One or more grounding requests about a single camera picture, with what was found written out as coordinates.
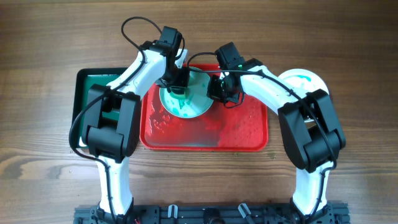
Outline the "green sponge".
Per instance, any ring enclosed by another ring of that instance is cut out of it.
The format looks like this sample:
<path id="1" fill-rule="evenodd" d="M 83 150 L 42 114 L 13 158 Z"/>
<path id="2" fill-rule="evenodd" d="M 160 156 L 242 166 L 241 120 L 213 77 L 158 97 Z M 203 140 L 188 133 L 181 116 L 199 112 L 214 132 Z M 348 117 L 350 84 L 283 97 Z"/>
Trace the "green sponge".
<path id="1" fill-rule="evenodd" d="M 186 92 L 183 92 L 182 94 L 177 94 L 177 93 L 174 93 L 174 92 L 171 91 L 169 93 L 169 95 L 170 95 L 171 98 L 174 98 L 176 100 L 185 100 L 187 98 L 187 93 Z"/>

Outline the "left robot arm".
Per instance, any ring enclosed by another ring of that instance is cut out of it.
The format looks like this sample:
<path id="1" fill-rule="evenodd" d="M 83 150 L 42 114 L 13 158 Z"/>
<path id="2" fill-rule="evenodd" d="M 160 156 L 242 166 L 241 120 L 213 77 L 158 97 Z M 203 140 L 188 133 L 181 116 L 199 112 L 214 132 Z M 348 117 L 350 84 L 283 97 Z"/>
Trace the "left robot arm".
<path id="1" fill-rule="evenodd" d="M 186 94 L 184 46 L 177 29 L 161 29 L 159 39 L 138 46 L 137 58 L 117 79 L 89 88 L 86 106 L 73 121 L 73 127 L 83 123 L 80 136 L 90 153 L 87 158 L 98 165 L 102 219 L 120 222 L 132 209 L 128 160 L 139 140 L 142 98 L 153 84 L 177 96 Z"/>

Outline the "white plate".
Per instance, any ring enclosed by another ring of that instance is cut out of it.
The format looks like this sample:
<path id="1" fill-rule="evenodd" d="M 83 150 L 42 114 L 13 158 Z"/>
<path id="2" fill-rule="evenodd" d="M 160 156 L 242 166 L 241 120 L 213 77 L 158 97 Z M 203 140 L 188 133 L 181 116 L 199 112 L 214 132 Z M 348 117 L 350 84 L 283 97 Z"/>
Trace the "white plate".
<path id="1" fill-rule="evenodd" d="M 188 119 L 201 116 L 213 104 L 213 100 L 206 96 L 209 81 L 209 74 L 190 70 L 187 98 L 176 100 L 170 97 L 165 88 L 160 88 L 160 102 L 169 113 L 176 117 Z"/>
<path id="2" fill-rule="evenodd" d="M 306 69 L 294 68 L 285 71 L 278 76 L 278 79 L 288 89 L 292 89 L 296 95 L 299 94 L 298 89 L 304 90 L 304 93 L 322 89 L 328 95 L 330 94 L 326 83 L 317 74 Z"/>

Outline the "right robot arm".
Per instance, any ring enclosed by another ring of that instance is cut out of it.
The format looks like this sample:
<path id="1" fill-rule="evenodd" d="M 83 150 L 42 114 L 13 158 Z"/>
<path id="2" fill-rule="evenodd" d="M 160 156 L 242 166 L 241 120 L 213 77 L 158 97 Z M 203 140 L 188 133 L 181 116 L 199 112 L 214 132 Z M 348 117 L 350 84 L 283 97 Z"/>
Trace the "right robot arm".
<path id="1" fill-rule="evenodd" d="M 213 52 L 223 74 L 212 78 L 208 97 L 223 104 L 252 96 L 278 115 L 284 150 L 297 168 L 292 203 L 301 217 L 315 218 L 326 206 L 329 173 L 346 138 L 327 91 L 293 86 L 259 60 L 245 60 L 230 42 Z"/>

